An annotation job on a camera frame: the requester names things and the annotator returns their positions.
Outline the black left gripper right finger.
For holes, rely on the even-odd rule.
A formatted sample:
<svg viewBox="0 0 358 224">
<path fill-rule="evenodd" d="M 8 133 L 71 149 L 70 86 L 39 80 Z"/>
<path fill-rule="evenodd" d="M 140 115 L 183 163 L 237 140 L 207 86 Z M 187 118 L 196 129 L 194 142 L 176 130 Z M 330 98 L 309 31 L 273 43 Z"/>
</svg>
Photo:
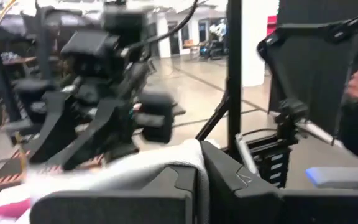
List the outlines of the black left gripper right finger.
<svg viewBox="0 0 358 224">
<path fill-rule="evenodd" d="M 278 189 L 208 141 L 209 221 L 215 224 L 358 224 L 358 190 Z"/>
</svg>

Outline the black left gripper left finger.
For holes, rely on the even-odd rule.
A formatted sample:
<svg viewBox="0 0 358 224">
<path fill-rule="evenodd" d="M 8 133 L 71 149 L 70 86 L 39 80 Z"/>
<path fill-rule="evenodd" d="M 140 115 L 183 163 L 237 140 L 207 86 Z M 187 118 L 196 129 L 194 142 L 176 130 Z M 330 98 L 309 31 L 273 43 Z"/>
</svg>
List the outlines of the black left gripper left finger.
<svg viewBox="0 0 358 224">
<path fill-rule="evenodd" d="M 136 190 L 54 192 L 33 205 L 30 224 L 188 224 L 196 216 L 197 170 L 169 166 Z"/>
</svg>

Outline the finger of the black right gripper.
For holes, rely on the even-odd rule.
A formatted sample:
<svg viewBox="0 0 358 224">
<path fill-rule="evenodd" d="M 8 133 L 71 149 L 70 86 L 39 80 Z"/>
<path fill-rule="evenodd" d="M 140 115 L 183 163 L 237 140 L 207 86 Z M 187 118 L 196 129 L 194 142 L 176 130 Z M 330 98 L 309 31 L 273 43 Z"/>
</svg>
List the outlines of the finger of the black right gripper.
<svg viewBox="0 0 358 224">
<path fill-rule="evenodd" d="M 98 155 L 100 148 L 111 137 L 117 136 L 121 125 L 122 100 L 104 98 L 99 101 L 94 120 L 67 147 L 62 158 L 62 169 L 72 170 L 82 162 Z"/>
<path fill-rule="evenodd" d="M 76 121 L 72 109 L 74 96 L 60 91 L 49 91 L 44 94 L 43 100 L 47 115 L 39 137 L 29 143 L 31 164 L 47 162 L 76 138 Z"/>
</svg>

